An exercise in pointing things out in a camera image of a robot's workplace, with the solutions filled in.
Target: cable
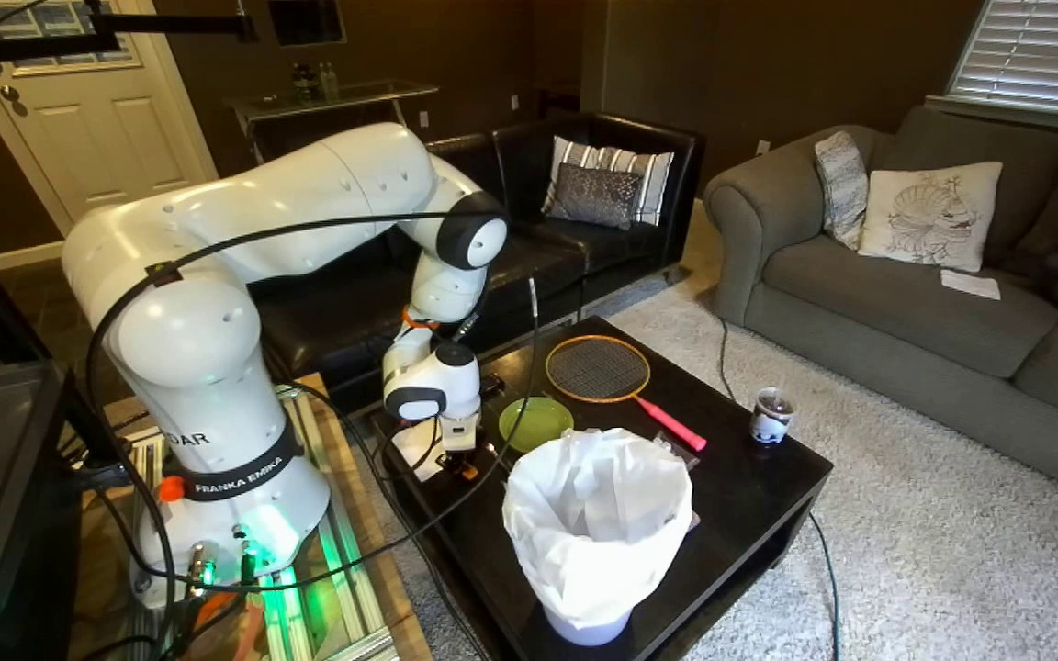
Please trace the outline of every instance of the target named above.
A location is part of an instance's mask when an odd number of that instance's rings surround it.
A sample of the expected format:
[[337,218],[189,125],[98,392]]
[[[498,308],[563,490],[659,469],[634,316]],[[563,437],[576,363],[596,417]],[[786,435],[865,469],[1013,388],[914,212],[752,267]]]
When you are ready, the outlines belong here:
[[293,592],[293,587],[305,587],[305,584],[317,584],[317,582],[348,574],[354,566],[364,566],[364,561],[372,561],[372,557],[377,557],[377,555],[386,555],[386,550],[393,550],[393,546],[402,546],[402,545],[409,545],[409,541],[436,530],[436,524],[440,524],[445,517],[451,517],[462,502],[469,502],[469,501],[494,481],[494,473],[498,473],[498,467],[505,467],[505,447],[507,447],[507,445],[498,441],[497,453],[494,453],[487,469],[484,469],[461,501],[451,501],[445,512],[436,512],[436,513],[432,513],[429,523],[424,523],[420,530],[409,530],[404,535],[398,535],[398,541],[391,541],[391,545],[377,545],[377,546],[372,546],[369,555],[359,555],[359,557],[354,557],[354,561],[342,561],[342,566],[334,566],[334,568],[311,574],[311,578],[305,578],[305,582],[298,582],[298,584],[271,584],[271,587],[247,587],[247,592]]
[[[310,224],[285,224],[285,227],[270,227],[270,233],[247,233],[247,234],[235,234],[235,240],[224,240],[224,244],[214,244],[214,246],[201,246],[195,254],[185,254],[170,264],[151,264],[146,276],[140,284],[132,284],[96,323],[91,337],[90,337],[90,357],[85,357],[85,397],[90,397],[90,409],[104,417],[104,402],[98,402],[98,387],[96,387],[96,361],[104,352],[104,337],[107,330],[118,323],[118,316],[151,287],[157,287],[162,278],[172,278],[179,276],[185,264],[195,264],[208,254],[222,254],[222,249],[230,249],[230,246],[244,246],[244,244],[262,244],[262,240],[271,240],[271,234],[293,234],[293,233],[317,233],[317,227],[337,227],[337,224],[375,224],[375,219],[420,219],[420,218],[445,218],[445,212],[386,212],[386,218],[334,218],[334,219],[310,219]],[[162,625],[157,625],[157,652],[167,648],[167,634],[170,634],[170,621],[172,621],[172,605],[175,605],[175,568],[172,568],[172,545],[170,545],[170,534],[167,534],[167,517],[162,517],[162,508],[151,491],[151,484],[135,473],[130,453],[123,447],[123,441],[115,437],[118,445],[118,457],[123,457],[123,467],[135,490],[135,496],[142,501],[151,523],[154,523],[154,535],[157,535],[157,550],[162,550],[162,574],[151,574],[151,578],[167,578],[167,610],[162,610]]]
[[12,6],[6,15],[0,15],[0,27],[12,22],[12,19],[22,15],[22,13],[41,6],[41,3],[43,3],[43,0],[30,0],[30,3]]
[[429,437],[429,445],[425,445],[425,453],[413,463],[413,473],[420,473],[424,469],[424,463],[432,457],[432,447],[440,447],[440,435],[432,435]]
[[829,561],[829,546],[827,546],[827,535],[823,535],[823,524],[818,517],[808,512],[808,523],[818,535],[818,546],[823,546],[823,566],[827,566],[827,584],[829,584],[829,661],[843,658],[843,625],[839,625],[839,582],[834,582],[834,561]]
[[726,397],[726,402],[740,402],[740,397],[734,397],[734,387],[732,387],[726,374],[723,374],[723,350],[726,350],[726,323],[719,323],[718,379],[719,379],[719,387],[723,387],[723,397]]
[[[195,262],[201,262],[201,257],[214,257],[214,254],[222,254],[222,249],[230,249],[230,246],[244,246],[244,244],[277,240],[277,234],[298,234],[298,233],[337,227],[337,224],[436,219],[436,218],[447,218],[447,212],[377,212],[377,218],[305,219],[305,224],[285,224],[285,227],[266,227],[266,233],[230,234],[230,240],[224,240],[224,244],[208,244],[208,246],[201,246],[201,249],[190,249],[190,254],[185,254],[185,257],[175,257],[175,262],[151,264],[146,276],[142,276],[140,284],[132,284],[132,287],[104,312],[104,321],[96,323],[96,330],[91,330],[91,337],[90,337],[90,357],[85,357],[85,392],[90,392],[90,403],[104,417],[104,402],[98,402],[98,387],[96,387],[96,361],[98,361],[98,352],[104,352],[107,330],[118,323],[118,316],[123,316],[142,290],[179,278],[179,267],[189,267],[189,264],[195,264]],[[167,582],[167,617],[162,617],[162,625],[157,625],[157,652],[162,652],[162,648],[167,648],[167,634],[170,634],[172,605],[175,605],[175,582],[185,582],[185,578],[175,578],[175,568],[172,568],[172,546],[170,546],[167,517],[162,517],[162,508],[157,508],[151,484],[135,473],[130,453],[118,453],[118,457],[123,457],[123,467],[125,467],[132,490],[140,491],[140,501],[142,501],[142,508],[146,508],[146,513],[151,513],[151,523],[154,523],[157,546],[162,546],[162,568],[151,568],[151,566],[135,555],[140,566],[142,566],[151,578],[162,578],[162,582]],[[440,517],[447,517],[451,512],[461,512],[461,508],[479,491],[479,484],[475,484],[465,496],[461,496],[447,512],[440,512],[429,524],[436,524]],[[358,561],[347,561],[347,566],[337,566],[337,568],[328,568],[322,578],[347,574],[347,568],[354,568],[354,566],[359,566],[359,561],[369,561],[369,557],[375,557],[375,555],[383,555],[383,550],[391,550],[391,546],[398,546],[398,545],[404,545],[404,541],[393,541],[393,545],[386,545],[386,546],[377,546],[377,550],[372,550],[372,555],[364,555],[364,557],[358,557]]]

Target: sofa armrest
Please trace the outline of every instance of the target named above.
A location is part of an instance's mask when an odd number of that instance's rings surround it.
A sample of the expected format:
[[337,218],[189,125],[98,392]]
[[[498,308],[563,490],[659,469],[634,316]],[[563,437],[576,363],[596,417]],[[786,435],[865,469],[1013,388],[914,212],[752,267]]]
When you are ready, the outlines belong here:
[[[878,139],[867,125],[843,125],[859,142],[865,158]],[[748,293],[762,284],[765,262],[784,246],[823,233],[823,183],[816,172],[816,142],[834,128],[802,135],[773,156],[748,158],[718,172],[704,183],[708,219],[723,234],[723,267],[718,287],[718,316],[747,323]]]

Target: trash can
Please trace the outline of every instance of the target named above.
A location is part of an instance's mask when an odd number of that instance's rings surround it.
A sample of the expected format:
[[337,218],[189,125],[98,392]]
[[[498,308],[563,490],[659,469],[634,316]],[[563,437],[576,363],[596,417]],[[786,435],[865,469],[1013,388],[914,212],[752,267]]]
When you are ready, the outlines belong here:
[[603,648],[690,530],[686,463],[627,431],[570,431],[514,463],[505,530],[552,630]]

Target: striped pillow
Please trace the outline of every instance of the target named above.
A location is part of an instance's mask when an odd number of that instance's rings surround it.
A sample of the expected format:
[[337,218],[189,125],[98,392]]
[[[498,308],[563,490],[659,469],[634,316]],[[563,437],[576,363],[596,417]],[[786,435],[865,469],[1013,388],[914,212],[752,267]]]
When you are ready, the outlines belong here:
[[579,169],[639,172],[642,186],[631,218],[634,224],[663,224],[674,163],[676,151],[634,156],[621,147],[590,147],[554,135],[552,186],[544,190],[540,210],[552,210],[554,204],[557,166],[579,166]]

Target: black cable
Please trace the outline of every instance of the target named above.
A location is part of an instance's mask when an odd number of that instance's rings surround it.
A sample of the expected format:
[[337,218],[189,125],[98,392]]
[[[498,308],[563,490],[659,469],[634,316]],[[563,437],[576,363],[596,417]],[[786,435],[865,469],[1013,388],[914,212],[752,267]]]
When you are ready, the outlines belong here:
[[424,463],[429,459],[432,447],[440,447],[440,441],[445,441],[440,435],[429,437],[425,453],[413,463],[413,473],[424,469]]
[[[230,246],[244,246],[244,244],[262,244],[262,240],[271,240],[271,234],[293,234],[293,233],[317,233],[317,227],[337,227],[337,224],[375,224],[375,219],[420,219],[420,218],[445,218],[445,212],[386,212],[386,218],[334,218],[334,219],[310,219],[310,224],[285,224],[285,227],[270,227],[270,233],[247,233],[247,234],[230,234],[224,244],[208,244],[195,254],[185,254],[170,264],[151,264],[151,273],[132,284],[96,323],[91,337],[90,337],[90,357],[85,357],[85,397],[90,397],[90,409],[96,409],[104,417],[104,402],[98,402],[98,387],[96,387],[96,361],[98,361],[98,350],[104,350],[104,337],[107,330],[118,323],[118,316],[151,287],[157,287],[157,276],[179,276],[185,264],[195,264],[208,254],[222,254],[222,249],[230,249]],[[170,534],[167,534],[167,517],[162,517],[162,508],[151,491],[151,484],[135,473],[130,453],[123,447],[123,441],[115,437],[118,445],[118,457],[123,457],[123,467],[135,490],[135,496],[142,501],[151,523],[154,523],[154,534],[157,534],[157,546],[162,546],[162,561],[167,568],[154,574],[154,578],[167,578],[167,614],[162,614],[162,625],[157,625],[157,648],[167,648],[167,634],[170,634],[170,621],[172,621],[172,605],[175,605],[175,568],[172,568],[172,546],[170,546]]]
[[507,445],[498,441],[497,453],[494,453],[487,469],[484,469],[461,501],[451,501],[445,512],[436,512],[432,517],[425,517],[420,530],[409,530],[404,535],[398,535],[398,541],[391,541],[391,545],[377,545],[377,546],[372,546],[369,555],[359,555],[359,557],[354,557],[354,561],[342,561],[342,566],[331,566],[331,568],[322,568],[322,574],[311,574],[311,578],[305,578],[305,582],[298,582],[298,584],[271,584],[271,587],[251,587],[251,592],[293,592],[293,587],[305,587],[305,584],[317,584],[317,582],[348,574],[354,566],[364,566],[364,561],[372,561],[372,557],[377,557],[377,555],[386,555],[386,550],[393,550],[393,546],[402,546],[402,545],[409,545],[409,541],[436,530],[436,524],[440,524],[445,517],[451,517],[465,501],[475,501],[475,496],[494,481],[494,473],[498,473],[505,453],[507,453]]
[[142,574],[154,574],[154,566],[140,555],[140,546],[135,546],[135,541],[132,541],[132,534],[130,534],[130,523],[123,517],[118,502],[115,502],[104,490],[91,490],[91,491],[96,491],[96,501],[107,508],[107,513],[115,517],[130,557],[132,557]]
[[823,535],[823,524],[818,517],[808,512],[808,523],[818,535],[818,546],[823,546],[823,566],[827,566],[827,584],[829,584],[829,661],[843,658],[843,625],[839,625],[839,582],[834,582],[834,561],[829,561],[829,546],[827,546],[827,535]]
[[732,387],[726,374],[723,374],[723,350],[726,350],[726,323],[719,321],[718,379],[719,379],[719,387],[723,387],[723,397],[726,397],[726,402],[740,402],[740,397],[734,397],[734,387]]
[[0,15],[0,27],[12,22],[12,19],[22,15],[22,13],[41,6],[41,3],[43,3],[43,0],[30,0],[30,3],[12,6],[6,15]]

